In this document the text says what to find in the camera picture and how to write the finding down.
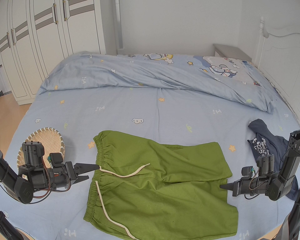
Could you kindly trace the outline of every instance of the white headboard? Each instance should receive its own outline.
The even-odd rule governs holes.
[[[300,119],[300,25],[274,29],[261,17],[252,62]]]

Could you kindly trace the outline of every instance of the wicker basket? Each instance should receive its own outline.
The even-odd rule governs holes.
[[[62,139],[62,135],[56,129],[52,127],[44,127],[36,130],[25,139],[25,142],[40,142],[45,149],[45,155],[43,156],[45,165],[47,168],[51,168],[48,161],[48,156],[52,152],[60,152],[62,158],[65,156],[65,144]],[[22,147],[20,148],[17,156],[17,167],[25,164],[24,153]]]

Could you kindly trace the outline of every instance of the orange star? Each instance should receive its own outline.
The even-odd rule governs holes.
[[[95,146],[95,142],[91,142],[90,144],[88,144],[88,148],[91,149]]]
[[[236,151],[236,147],[235,147],[235,146],[232,146],[232,145],[230,145],[230,147],[229,147],[229,150],[230,150],[231,152],[234,152],[234,151]]]

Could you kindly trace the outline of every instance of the white drawstring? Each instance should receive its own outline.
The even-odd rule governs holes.
[[[116,173],[114,173],[114,172],[111,172],[111,171],[108,171],[108,170],[104,170],[104,169],[101,168],[101,166],[99,166],[99,170],[102,171],[102,172],[111,173],[111,174],[116,175],[116,176],[118,176],[118,177],[120,177],[120,178],[127,178],[127,177],[131,177],[131,176],[133,176],[133,175],[136,175],[140,170],[142,170],[144,167],[146,167],[146,166],[148,166],[148,165],[150,165],[150,163],[148,163],[148,164],[146,164],[146,165],[143,165],[143,166],[139,167],[135,172],[133,172],[132,174],[126,175],[126,176],[118,175],[118,174],[116,174]],[[98,194],[99,194],[100,201],[101,201],[101,204],[102,204],[102,208],[103,208],[103,211],[104,211],[104,214],[105,214],[106,218],[107,218],[109,221],[111,221],[112,223],[114,223],[115,225],[118,225],[118,226],[124,228],[124,229],[126,230],[126,232],[127,232],[127,235],[128,235],[129,237],[131,237],[132,239],[138,240],[135,236],[133,236],[133,235],[130,233],[130,231],[129,231],[129,229],[128,229],[127,227],[125,227],[125,226],[124,226],[123,224],[121,224],[121,223],[115,222],[114,220],[112,220],[112,219],[108,216],[108,214],[107,214],[107,212],[106,212],[106,209],[105,209],[105,207],[104,207],[104,203],[103,203],[102,195],[101,195],[101,192],[100,192],[100,189],[99,189],[98,181],[95,181],[95,182],[96,182],[96,185],[97,185]]]
[[[118,177],[120,177],[120,178],[128,178],[128,177],[131,177],[131,176],[133,176],[133,175],[136,175],[140,170],[142,170],[144,167],[146,167],[146,166],[148,166],[148,165],[150,165],[150,163],[148,163],[148,164],[146,164],[146,165],[143,165],[143,166],[139,167],[135,172],[133,172],[132,174],[126,175],[126,176],[118,175],[118,174],[116,174],[116,173],[114,173],[114,172],[111,172],[111,171],[102,169],[101,166],[99,166],[99,170],[102,171],[102,172],[111,173],[111,174],[116,175],[116,176],[118,176]]]

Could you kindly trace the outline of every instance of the bed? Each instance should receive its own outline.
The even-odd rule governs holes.
[[[255,137],[249,121],[262,119],[274,135],[289,138],[299,129],[293,113],[269,81],[249,62],[172,54],[100,55],[82,52],[63,60],[45,79],[21,121],[6,154],[17,172],[22,142],[37,129],[62,134],[65,161],[94,164],[93,137],[114,130],[163,144],[218,142],[233,173],[256,165],[247,142]],[[1,210],[34,239],[117,239],[83,220],[90,179],[66,193],[51,193],[23,205],[0,192]],[[280,225],[293,206],[258,196],[227,202],[239,213],[238,231],[225,239],[255,240]],[[261,218],[267,219],[263,224]]]

